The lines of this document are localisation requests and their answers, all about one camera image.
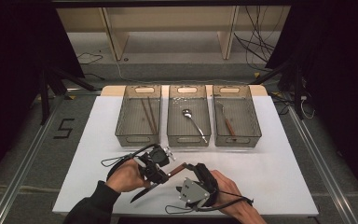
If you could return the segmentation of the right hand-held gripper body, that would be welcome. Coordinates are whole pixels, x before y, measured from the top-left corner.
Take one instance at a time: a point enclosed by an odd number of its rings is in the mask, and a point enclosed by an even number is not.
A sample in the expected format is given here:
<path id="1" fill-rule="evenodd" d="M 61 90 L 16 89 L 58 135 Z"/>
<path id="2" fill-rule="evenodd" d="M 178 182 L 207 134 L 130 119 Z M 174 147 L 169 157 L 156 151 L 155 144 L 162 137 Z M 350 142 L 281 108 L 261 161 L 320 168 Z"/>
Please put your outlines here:
<path id="1" fill-rule="evenodd" d="M 218 195 L 217 180 L 204 163 L 197 163 L 200 174 L 196 175 L 198 181 L 185 178 L 180 200 L 186 203 L 186 206 L 192 209 L 201 209 L 202 207 L 211 207 L 216 203 Z"/>

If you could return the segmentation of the metal spoon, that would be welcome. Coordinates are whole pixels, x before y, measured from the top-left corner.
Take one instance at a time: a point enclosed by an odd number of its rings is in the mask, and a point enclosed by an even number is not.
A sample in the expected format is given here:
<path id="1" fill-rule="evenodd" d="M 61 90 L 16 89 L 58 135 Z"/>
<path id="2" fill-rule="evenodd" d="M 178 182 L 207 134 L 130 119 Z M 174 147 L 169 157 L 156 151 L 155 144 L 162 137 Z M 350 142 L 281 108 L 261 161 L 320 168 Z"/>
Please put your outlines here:
<path id="1" fill-rule="evenodd" d="M 183 109 L 182 114 L 184 117 L 188 118 L 193 123 L 193 125 L 195 126 L 197 131 L 200 133 L 201 139 L 204 141 L 205 144 L 207 144 L 208 141 L 207 141 L 203 131 L 201 130 L 201 128 L 197 125 L 197 123 L 192 118 L 192 111 L 190 109 Z"/>

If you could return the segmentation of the wooden handled knife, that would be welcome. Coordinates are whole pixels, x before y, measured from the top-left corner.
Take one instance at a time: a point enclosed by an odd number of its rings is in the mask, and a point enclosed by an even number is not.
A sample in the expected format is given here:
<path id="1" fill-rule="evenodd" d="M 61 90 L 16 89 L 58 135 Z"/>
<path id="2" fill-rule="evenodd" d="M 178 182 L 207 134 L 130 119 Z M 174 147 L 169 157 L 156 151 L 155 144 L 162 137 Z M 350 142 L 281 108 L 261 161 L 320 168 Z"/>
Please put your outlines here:
<path id="1" fill-rule="evenodd" d="M 154 183 L 152 184 L 149 188 L 147 189 L 143 189 L 142 191 L 140 191 L 139 193 L 137 193 L 132 199 L 131 199 L 131 203 L 136 201 L 137 199 L 141 198 L 142 196 L 144 196 L 147 192 L 151 191 L 152 189 L 154 189 L 155 187 L 157 187 L 158 185 L 164 184 L 166 183 L 171 177 L 173 177 L 174 175 L 177 175 L 178 173 L 180 173 L 181 171 L 183 171 L 185 169 L 185 162 L 182 163 L 181 165 L 177 166 L 176 168 L 174 168 L 172 171 L 170 171 L 167 174 L 167 177 L 165 179 L 163 179 L 160 183 Z"/>

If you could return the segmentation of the light wooden shelf unit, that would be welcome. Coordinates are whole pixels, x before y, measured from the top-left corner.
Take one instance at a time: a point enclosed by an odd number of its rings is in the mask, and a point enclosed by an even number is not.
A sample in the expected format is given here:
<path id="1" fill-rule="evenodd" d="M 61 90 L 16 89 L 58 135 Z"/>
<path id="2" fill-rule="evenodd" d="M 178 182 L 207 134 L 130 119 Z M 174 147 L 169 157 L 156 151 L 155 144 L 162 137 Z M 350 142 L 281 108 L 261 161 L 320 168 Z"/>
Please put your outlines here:
<path id="1" fill-rule="evenodd" d="M 289 6 L 252 7 L 86 7 L 60 8 L 68 33 L 104 32 L 116 60 L 122 58 L 131 32 L 215 32 L 222 58 L 230 57 L 236 31 L 260 26 L 262 35 L 280 31 Z"/>

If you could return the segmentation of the black metal stand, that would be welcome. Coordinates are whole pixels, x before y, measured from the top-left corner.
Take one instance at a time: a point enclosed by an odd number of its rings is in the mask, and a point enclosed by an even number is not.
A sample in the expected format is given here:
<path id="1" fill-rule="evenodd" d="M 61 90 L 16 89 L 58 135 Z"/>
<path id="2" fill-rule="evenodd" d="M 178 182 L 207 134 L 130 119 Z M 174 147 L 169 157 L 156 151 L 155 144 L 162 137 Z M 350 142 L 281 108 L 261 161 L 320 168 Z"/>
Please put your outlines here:
<path id="1" fill-rule="evenodd" d="M 265 81 L 269 80 L 272 77 L 275 77 L 278 74 L 282 74 L 282 77 L 278 83 L 278 88 L 280 91 L 289 91 L 290 89 L 294 90 L 295 99 L 294 99 L 294 108 L 297 116 L 300 119 L 303 119 L 303 112 L 301 109 L 301 93 L 302 93 L 302 65 L 298 57 L 291 56 L 288 60 L 278 65 L 272 71 L 267 72 L 264 76 L 257 78 L 256 80 L 250 82 L 250 85 L 261 85 Z"/>
<path id="2" fill-rule="evenodd" d="M 41 124 L 44 125 L 48 120 L 50 115 L 49 102 L 48 102 L 48 88 L 51 88 L 52 91 L 59 96 L 65 95 L 67 93 L 67 88 L 64 86 L 62 79 L 68 79 L 69 81 L 75 83 L 76 85 L 88 90 L 88 91 L 97 91 L 98 88 L 90 85 L 89 83 L 75 77 L 62 69 L 51 66 L 44 68 L 39 74 L 39 86 L 40 86 L 40 96 L 42 104 L 42 120 Z"/>

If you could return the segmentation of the person's right hand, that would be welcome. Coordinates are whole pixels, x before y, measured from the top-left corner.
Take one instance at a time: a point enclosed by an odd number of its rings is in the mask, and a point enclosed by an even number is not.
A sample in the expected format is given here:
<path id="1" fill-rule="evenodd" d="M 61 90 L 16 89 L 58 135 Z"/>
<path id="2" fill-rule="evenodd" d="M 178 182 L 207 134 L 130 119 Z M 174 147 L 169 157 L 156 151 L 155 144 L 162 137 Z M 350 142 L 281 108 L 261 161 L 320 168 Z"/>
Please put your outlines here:
<path id="1" fill-rule="evenodd" d="M 215 206 L 224 205 L 238 200 L 241 193 L 234 181 L 224 176 L 217 170 L 211 171 L 213 177 L 217 180 L 220 190 Z M 239 201 L 226 208 L 222 208 L 221 212 L 231 217 L 247 217 L 251 206 L 245 201 Z"/>

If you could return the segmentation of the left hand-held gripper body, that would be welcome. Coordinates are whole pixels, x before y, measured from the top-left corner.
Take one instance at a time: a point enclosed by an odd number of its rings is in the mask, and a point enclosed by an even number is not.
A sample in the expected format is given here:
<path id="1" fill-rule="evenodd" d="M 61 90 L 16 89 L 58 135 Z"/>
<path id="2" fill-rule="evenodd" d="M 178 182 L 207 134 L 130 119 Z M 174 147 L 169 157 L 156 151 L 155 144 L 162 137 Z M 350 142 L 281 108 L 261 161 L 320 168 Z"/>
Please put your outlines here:
<path id="1" fill-rule="evenodd" d="M 166 166 L 175 157 L 168 147 L 153 147 L 150 152 L 145 152 L 139 157 L 139 169 L 142 175 L 154 175 L 160 171 L 160 168 Z"/>

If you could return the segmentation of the metal floor rail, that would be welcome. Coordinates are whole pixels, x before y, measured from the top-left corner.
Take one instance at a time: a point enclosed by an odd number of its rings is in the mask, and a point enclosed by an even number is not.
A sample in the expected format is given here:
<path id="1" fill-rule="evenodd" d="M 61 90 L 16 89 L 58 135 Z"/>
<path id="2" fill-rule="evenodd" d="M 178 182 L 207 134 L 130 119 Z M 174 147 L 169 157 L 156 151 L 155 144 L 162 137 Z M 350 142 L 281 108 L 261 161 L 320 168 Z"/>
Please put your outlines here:
<path id="1" fill-rule="evenodd" d="M 47 136 L 47 133 L 63 100 L 63 96 L 56 96 L 52 100 L 52 107 L 50 109 L 49 117 L 47 118 L 46 122 L 39 127 L 32 144 L 27 149 L 27 152 L 21 161 L 19 168 L 16 170 L 14 177 L 6 187 L 6 190 L 4 191 L 4 194 L 0 200 L 0 224 L 4 223 L 7 214 L 20 191 L 23 181 L 25 180 L 29 170 L 32 167 L 32 164 L 34 163 L 34 159 L 36 158 Z"/>
<path id="2" fill-rule="evenodd" d="M 333 173 L 329 169 L 322 153 L 310 134 L 308 127 L 303 120 L 297 117 L 296 112 L 292 107 L 289 108 L 289 114 L 306 145 L 307 151 L 309 152 L 341 219 L 345 224 L 358 224 L 358 218 L 351 209 L 350 201 L 347 199 L 337 180 L 334 178 Z"/>

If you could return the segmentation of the smoky clear plastic bin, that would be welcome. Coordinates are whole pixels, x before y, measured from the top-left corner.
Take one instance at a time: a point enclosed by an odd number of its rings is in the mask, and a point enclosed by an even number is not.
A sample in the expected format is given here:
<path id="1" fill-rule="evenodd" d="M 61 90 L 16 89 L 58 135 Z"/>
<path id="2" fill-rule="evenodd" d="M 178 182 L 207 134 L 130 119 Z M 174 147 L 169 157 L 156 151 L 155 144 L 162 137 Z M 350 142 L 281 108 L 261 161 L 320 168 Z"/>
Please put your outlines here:
<path id="1" fill-rule="evenodd" d="M 201 139 L 193 123 L 183 116 L 190 109 L 192 118 L 203 131 L 208 143 Z M 170 147 L 207 147 L 211 137 L 211 122 L 205 85 L 171 85 L 169 87 L 167 136 Z"/>
<path id="2" fill-rule="evenodd" d="M 229 134 L 217 101 L 224 105 L 226 116 L 235 132 L 236 141 L 233 141 L 234 138 Z M 213 85 L 213 109 L 215 145 L 217 147 L 256 146 L 262 133 L 249 86 Z"/>
<path id="3" fill-rule="evenodd" d="M 158 134 L 152 134 L 149 127 L 141 99 L 144 99 L 149 117 L 150 110 L 147 102 L 150 97 Z M 143 147 L 150 144 L 160 143 L 160 109 L 161 109 L 161 86 L 127 86 L 124 91 L 115 135 L 123 147 Z"/>

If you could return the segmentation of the person's left hand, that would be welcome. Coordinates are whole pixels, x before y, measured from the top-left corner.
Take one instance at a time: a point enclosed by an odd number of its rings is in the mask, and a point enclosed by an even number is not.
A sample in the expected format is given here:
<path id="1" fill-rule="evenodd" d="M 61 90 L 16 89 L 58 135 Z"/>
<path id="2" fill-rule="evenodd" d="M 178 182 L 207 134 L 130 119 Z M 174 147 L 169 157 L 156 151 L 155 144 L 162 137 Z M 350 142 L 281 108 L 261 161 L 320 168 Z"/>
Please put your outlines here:
<path id="1" fill-rule="evenodd" d="M 106 181 L 106 185 L 116 192 L 130 192 L 138 188 L 149 188 L 150 182 L 140 175 L 135 160 L 125 161 Z"/>

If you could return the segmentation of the dark curtain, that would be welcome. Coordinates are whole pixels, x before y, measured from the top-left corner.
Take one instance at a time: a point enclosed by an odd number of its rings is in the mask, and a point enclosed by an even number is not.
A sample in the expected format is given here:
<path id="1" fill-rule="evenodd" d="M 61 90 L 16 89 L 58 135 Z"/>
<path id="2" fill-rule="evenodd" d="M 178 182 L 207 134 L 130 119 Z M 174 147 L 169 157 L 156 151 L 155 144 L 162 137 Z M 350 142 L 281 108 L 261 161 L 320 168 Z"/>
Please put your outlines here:
<path id="1" fill-rule="evenodd" d="M 0 161 L 39 93 L 44 67 L 83 72 L 51 0 L 0 0 Z"/>
<path id="2" fill-rule="evenodd" d="M 291 8 L 267 67 L 309 48 L 305 89 L 358 180 L 358 0 L 288 1 Z"/>

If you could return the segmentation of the white table sheet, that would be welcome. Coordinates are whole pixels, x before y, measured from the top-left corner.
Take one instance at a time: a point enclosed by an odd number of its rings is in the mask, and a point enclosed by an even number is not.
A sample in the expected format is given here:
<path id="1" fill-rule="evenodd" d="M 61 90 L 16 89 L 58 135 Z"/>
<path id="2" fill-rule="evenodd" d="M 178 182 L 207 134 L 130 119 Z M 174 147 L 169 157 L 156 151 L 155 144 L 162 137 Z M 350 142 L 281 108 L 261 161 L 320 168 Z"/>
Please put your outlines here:
<path id="1" fill-rule="evenodd" d="M 130 151 L 115 137 L 122 98 L 99 96 L 79 141 L 53 211 L 68 213 L 81 199 L 92 194 L 109 169 L 102 161 Z M 262 215 L 308 217 L 318 214 L 300 172 L 272 100 L 254 98 L 262 136 L 254 148 L 237 151 L 227 147 L 175 148 L 175 160 L 164 167 L 169 172 L 183 162 L 205 164 L 233 179 L 241 193 L 254 201 Z"/>

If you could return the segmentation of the wooden handled fork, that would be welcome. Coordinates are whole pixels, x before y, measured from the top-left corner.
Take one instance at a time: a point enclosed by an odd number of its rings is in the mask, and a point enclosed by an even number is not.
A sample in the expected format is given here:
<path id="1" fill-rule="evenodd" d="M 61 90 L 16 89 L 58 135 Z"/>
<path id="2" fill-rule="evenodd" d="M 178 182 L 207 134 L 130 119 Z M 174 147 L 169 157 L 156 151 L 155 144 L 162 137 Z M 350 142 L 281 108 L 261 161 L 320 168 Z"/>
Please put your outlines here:
<path id="1" fill-rule="evenodd" d="M 224 105 L 223 105 L 221 102 L 219 102 L 219 101 L 217 101 L 217 103 L 218 103 L 219 106 L 221 107 L 222 116 L 223 116 L 223 118 L 224 118 L 225 124 L 226 124 L 226 126 L 227 126 L 228 131 L 229 131 L 229 134 L 230 134 L 230 136 L 232 136 L 232 137 L 234 138 L 233 141 L 236 141 L 236 138 L 235 138 L 236 135 L 235 135 L 235 132 L 234 132 L 232 126 L 231 126 L 231 123 L 230 123 L 229 119 L 228 119 L 227 116 L 226 116 L 226 112 L 225 112 Z"/>

